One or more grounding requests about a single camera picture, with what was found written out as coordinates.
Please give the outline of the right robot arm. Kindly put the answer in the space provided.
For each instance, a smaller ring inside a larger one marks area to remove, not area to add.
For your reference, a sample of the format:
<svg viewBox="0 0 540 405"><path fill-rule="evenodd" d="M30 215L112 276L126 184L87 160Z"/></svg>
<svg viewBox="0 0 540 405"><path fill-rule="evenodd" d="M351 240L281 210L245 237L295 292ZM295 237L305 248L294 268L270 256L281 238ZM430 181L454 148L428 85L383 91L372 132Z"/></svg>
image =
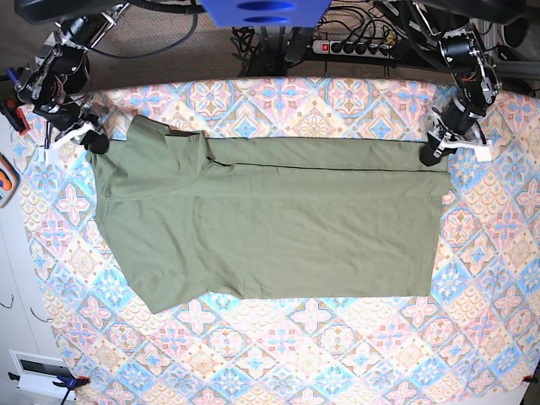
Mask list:
<svg viewBox="0 0 540 405"><path fill-rule="evenodd" d="M105 154L110 146L102 120L87 105L90 91L89 52L93 51L129 3L117 3L97 13L62 17L40 54L22 71L8 70L18 99L46 120L43 149L65 143Z"/></svg>

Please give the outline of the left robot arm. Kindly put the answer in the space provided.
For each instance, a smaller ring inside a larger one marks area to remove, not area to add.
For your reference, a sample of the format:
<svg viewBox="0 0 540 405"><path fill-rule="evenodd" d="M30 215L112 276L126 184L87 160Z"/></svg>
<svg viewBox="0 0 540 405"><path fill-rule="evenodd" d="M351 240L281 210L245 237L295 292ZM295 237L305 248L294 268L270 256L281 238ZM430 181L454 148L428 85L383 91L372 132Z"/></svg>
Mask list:
<svg viewBox="0 0 540 405"><path fill-rule="evenodd" d="M436 165L458 149L470 149L478 162L489 162L493 159L494 145L484 134L480 121L495 102L501 82L477 28L466 23L449 29L448 19L444 19L440 30L433 31L417 3L408 1L407 6L423 34L437 43L444 62L440 64L429 56L425 60L447 68L456 86L445 107L442 110L434 107L429 115L427 142L419 154L421 163Z"/></svg>

